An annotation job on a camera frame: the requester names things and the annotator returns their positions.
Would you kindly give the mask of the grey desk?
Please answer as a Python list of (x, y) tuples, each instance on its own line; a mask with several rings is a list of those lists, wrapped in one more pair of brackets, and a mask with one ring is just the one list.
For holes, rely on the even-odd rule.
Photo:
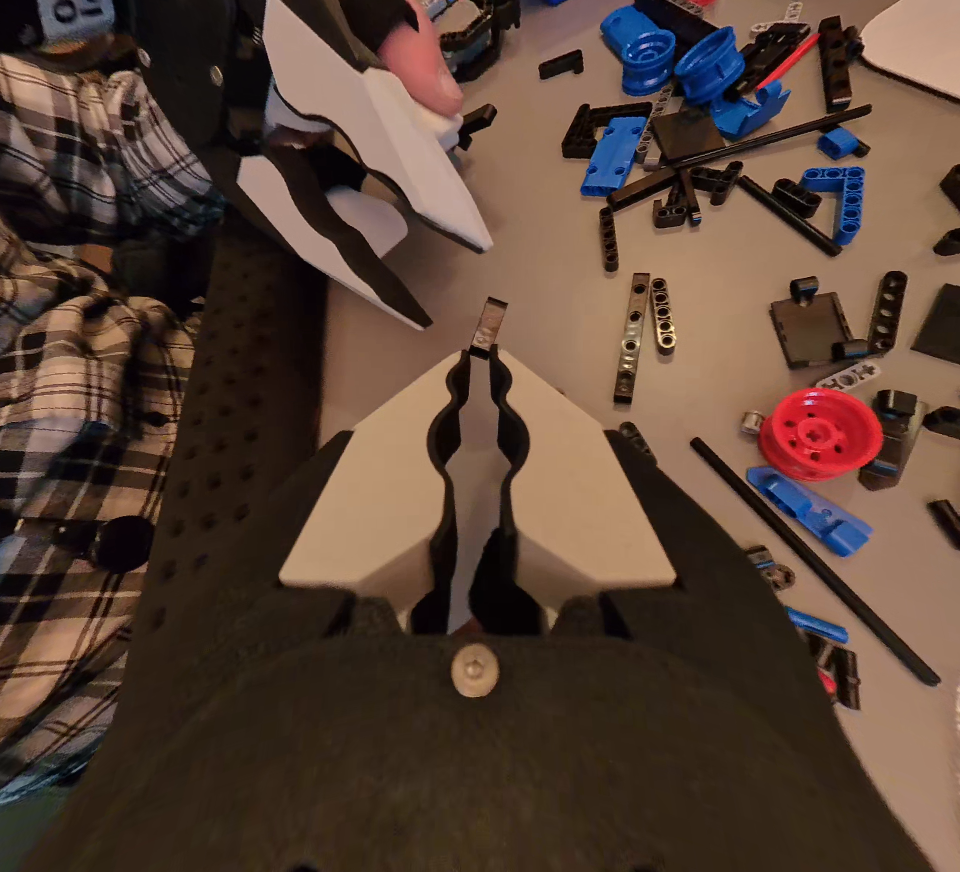
[[(353, 293), (329, 293), (319, 439), (354, 426), (454, 350), (466, 346), (486, 298), (508, 302), (500, 342), (606, 428), (634, 422), (669, 475), (741, 545), (766, 545), (796, 571), (784, 600), (844, 625), (858, 653), (862, 710), (840, 719), (859, 757), (938, 870), (958, 870), (955, 697), (958, 686), (958, 552), (927, 503), (958, 503), (958, 443), (923, 430), (901, 482), (872, 493), (855, 475), (818, 487), (872, 525), (871, 541), (845, 561), (815, 548), (942, 677), (919, 683), (802, 566), (788, 548), (690, 449), (706, 441), (737, 473), (758, 461), (739, 432), (742, 414), (764, 414), (794, 388), (830, 367), (786, 367), (769, 305), (789, 281), (815, 276), (837, 293), (855, 336), (869, 326), (882, 275), (908, 276), (894, 351), (882, 358), (875, 388), (916, 395), (931, 408), (958, 402), (958, 366), (911, 350), (939, 289), (958, 283), (958, 261), (932, 246), (957, 228), (939, 190), (958, 163), (958, 106), (861, 65), (853, 97), (872, 114), (855, 131), (870, 146), (865, 225), (829, 258), (743, 190), (725, 206), (703, 206), (699, 230), (658, 232), (652, 207), (616, 219), (617, 275), (599, 251), (599, 200), (579, 189), (585, 165), (565, 160), (561, 141), (583, 103), (623, 100), (620, 65), (599, 38), (601, 19), (632, 0), (568, 0), (550, 8), (523, 3), (492, 71), (466, 103), (492, 103), (498, 117), (463, 157), (462, 175), (495, 244), (484, 255), (461, 250), (411, 224), (390, 265), (434, 324), (422, 333), (395, 322)], [(804, 0), (811, 21), (838, 14), (864, 27), (898, 0)], [(541, 82), (541, 62), (581, 49), (582, 75)], [(618, 354), (633, 273), (664, 278), (677, 334), (675, 353), (657, 353), (651, 302), (630, 406), (615, 406)]]

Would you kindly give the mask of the person's left forearm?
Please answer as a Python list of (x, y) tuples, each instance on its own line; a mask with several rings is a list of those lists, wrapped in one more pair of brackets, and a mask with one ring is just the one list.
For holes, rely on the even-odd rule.
[(42, 246), (193, 238), (225, 210), (139, 73), (58, 74), (1, 59), (2, 218)]

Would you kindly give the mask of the black connector with blue pin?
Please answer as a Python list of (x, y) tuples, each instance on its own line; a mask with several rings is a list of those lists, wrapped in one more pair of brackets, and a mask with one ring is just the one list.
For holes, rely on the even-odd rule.
[(503, 324), (508, 302), (488, 297), (481, 311), (468, 353), (476, 358), (487, 360), (497, 345), (498, 333)]

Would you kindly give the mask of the person's left hand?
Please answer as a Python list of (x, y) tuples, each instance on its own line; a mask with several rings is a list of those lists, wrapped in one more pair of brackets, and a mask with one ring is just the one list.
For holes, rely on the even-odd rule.
[(417, 0), (336, 0), (350, 32), (428, 110), (454, 117), (462, 92)]

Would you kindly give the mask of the blue flat panel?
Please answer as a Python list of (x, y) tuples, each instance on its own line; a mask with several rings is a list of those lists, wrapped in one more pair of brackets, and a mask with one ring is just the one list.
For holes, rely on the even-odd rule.
[(606, 198), (627, 181), (647, 125), (645, 116), (613, 118), (597, 141), (580, 188), (584, 197)]

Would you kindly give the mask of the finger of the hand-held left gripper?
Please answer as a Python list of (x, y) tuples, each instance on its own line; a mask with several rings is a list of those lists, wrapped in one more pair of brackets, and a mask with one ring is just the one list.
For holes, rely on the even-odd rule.
[(294, 113), (335, 127), (438, 231), (481, 254), (492, 247), (472, 194), (395, 75), (358, 71), (282, 0), (266, 0), (262, 38), (275, 89)]
[(383, 261), (408, 231), (394, 206), (344, 185), (324, 191), (306, 154), (292, 148), (242, 158), (237, 186), (308, 265), (417, 330), (432, 325)]

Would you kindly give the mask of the blue curved panel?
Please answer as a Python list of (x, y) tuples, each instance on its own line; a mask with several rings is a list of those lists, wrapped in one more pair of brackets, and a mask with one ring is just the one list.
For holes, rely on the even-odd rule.
[(660, 31), (635, 5), (623, 6), (612, 11), (599, 26), (606, 47), (621, 60), (625, 50), (640, 37)]
[(750, 468), (746, 479), (770, 504), (839, 557), (858, 553), (874, 535), (866, 521), (772, 467)]

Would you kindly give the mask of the red wheel rim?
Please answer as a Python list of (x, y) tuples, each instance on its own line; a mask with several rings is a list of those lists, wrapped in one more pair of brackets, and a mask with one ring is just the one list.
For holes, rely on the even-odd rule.
[(761, 424), (766, 464), (807, 483), (833, 480), (867, 466), (883, 446), (882, 424), (849, 394), (805, 388), (783, 398)]

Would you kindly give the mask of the blue short connector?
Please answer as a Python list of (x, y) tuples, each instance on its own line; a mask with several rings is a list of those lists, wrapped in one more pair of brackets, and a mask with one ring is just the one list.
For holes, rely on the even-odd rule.
[(841, 126), (822, 129), (817, 139), (817, 149), (831, 161), (866, 158), (871, 152), (869, 145)]

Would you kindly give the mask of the long black holed beam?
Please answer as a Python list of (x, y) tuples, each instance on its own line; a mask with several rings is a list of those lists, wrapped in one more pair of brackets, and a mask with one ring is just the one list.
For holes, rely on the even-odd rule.
[(672, 32), (687, 49), (718, 31), (704, 18), (703, 10), (689, 0), (633, 0), (633, 5), (654, 25)]
[(651, 281), (652, 277), (649, 273), (631, 275), (612, 393), (612, 402), (615, 406), (630, 406), (633, 402)]

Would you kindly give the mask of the medium black axle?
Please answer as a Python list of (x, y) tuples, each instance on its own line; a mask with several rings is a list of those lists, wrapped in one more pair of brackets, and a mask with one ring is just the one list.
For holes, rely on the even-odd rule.
[(736, 182), (752, 199), (766, 208), (771, 214), (779, 218), (788, 227), (798, 232), (806, 241), (809, 241), (822, 254), (837, 257), (842, 253), (842, 247), (832, 239), (817, 230), (809, 220), (800, 217), (791, 208), (778, 200), (772, 192), (764, 189), (746, 175), (740, 175)]

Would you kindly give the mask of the black perforated panel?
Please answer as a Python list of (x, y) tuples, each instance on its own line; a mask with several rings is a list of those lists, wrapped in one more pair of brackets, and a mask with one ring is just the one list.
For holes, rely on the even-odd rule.
[(317, 450), (327, 281), (232, 217), (205, 310), (126, 673), (203, 651), (224, 604), (275, 583), (306, 519)]

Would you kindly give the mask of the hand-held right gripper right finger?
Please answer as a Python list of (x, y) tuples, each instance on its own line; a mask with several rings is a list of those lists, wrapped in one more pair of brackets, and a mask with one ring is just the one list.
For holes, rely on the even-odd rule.
[(642, 454), (506, 350), (488, 359), (507, 462), (499, 516), (469, 589), (482, 630), (537, 636), (571, 599), (668, 588), (677, 573), (621, 454)]

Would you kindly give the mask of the black rectangular frame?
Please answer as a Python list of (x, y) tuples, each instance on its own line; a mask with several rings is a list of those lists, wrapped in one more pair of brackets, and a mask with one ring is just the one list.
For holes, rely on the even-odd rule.
[(724, 93), (735, 102), (754, 92), (761, 83), (790, 58), (810, 36), (810, 25), (802, 22), (778, 22), (759, 33), (740, 52), (745, 69), (738, 80)]

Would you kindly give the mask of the black bent connector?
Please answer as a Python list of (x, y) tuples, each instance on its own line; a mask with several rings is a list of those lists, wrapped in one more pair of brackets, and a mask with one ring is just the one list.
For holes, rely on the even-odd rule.
[(698, 228), (702, 222), (702, 214), (697, 199), (694, 198), (691, 205), (684, 187), (676, 182), (665, 199), (654, 200), (652, 222), (655, 230), (678, 229), (684, 225)]

